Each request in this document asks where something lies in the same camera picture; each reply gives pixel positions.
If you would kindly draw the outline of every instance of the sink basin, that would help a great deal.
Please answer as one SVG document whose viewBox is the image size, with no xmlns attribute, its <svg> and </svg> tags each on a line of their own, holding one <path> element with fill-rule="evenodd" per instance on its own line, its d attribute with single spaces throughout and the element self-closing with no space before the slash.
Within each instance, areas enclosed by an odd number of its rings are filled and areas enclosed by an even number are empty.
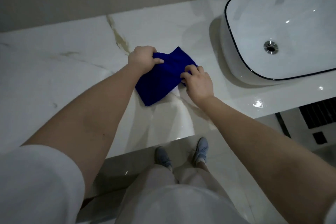
<svg viewBox="0 0 336 224">
<path fill-rule="evenodd" d="M 229 0 L 221 45 L 233 75 L 272 85 L 336 69 L 336 0 Z"/>
</svg>

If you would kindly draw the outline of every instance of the microfiber towel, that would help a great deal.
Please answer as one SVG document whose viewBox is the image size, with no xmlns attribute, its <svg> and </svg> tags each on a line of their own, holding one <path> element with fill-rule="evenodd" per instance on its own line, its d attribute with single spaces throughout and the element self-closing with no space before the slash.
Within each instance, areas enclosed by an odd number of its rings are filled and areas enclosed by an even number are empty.
<svg viewBox="0 0 336 224">
<path fill-rule="evenodd" d="M 171 54 L 161 52 L 153 53 L 153 58 L 163 59 L 163 64 L 157 64 L 151 71 L 141 76 L 135 88 L 145 106 L 163 99 L 180 82 L 181 73 L 187 65 L 196 65 L 196 63 L 177 47 Z"/>
</svg>

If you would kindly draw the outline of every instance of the chrome drain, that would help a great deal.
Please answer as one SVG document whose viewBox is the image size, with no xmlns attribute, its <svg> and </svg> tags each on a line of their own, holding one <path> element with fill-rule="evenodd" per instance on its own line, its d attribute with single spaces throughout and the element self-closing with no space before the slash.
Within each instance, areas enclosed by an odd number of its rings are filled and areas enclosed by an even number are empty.
<svg viewBox="0 0 336 224">
<path fill-rule="evenodd" d="M 278 53 L 278 51 L 279 51 L 279 47 L 278 47 L 278 45 L 277 45 L 275 42 L 273 42 L 273 41 L 266 41 L 266 42 L 264 43 L 264 50 L 265 50 L 265 52 L 267 52 L 268 54 L 272 54 L 272 55 L 274 55 L 274 54 L 277 54 L 277 53 Z"/>
</svg>

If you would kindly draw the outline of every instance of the hand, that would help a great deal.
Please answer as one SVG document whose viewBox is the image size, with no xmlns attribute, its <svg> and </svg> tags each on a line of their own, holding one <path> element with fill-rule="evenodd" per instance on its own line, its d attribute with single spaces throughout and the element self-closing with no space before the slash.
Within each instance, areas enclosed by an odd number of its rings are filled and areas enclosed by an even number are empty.
<svg viewBox="0 0 336 224">
<path fill-rule="evenodd" d="M 202 103 L 214 96 L 212 80 L 201 66 L 188 65 L 184 70 L 185 72 L 181 73 L 180 77 L 184 78 L 182 82 L 187 86 L 187 93 L 191 100 L 202 109 Z"/>
<path fill-rule="evenodd" d="M 128 64 L 140 69 L 142 74 L 148 73 L 155 64 L 164 63 L 162 59 L 153 59 L 154 52 L 157 51 L 152 46 L 137 46 L 134 51 L 128 55 Z"/>
</svg>

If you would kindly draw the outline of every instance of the white marble countertop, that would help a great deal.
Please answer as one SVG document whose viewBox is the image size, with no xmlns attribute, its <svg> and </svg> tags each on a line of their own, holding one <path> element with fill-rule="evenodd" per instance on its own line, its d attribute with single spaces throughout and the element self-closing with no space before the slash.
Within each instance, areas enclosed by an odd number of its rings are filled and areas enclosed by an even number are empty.
<svg viewBox="0 0 336 224">
<path fill-rule="evenodd" d="M 215 95 L 257 118 L 336 96 L 336 71 L 276 86 L 249 86 L 230 73 L 219 45 L 228 0 L 198 0 L 0 34 L 0 152 L 21 145 L 57 111 L 127 63 L 133 50 L 177 46 L 210 74 Z M 134 91 L 108 157 L 205 133 L 214 125 L 183 87 L 145 107 Z"/>
</svg>

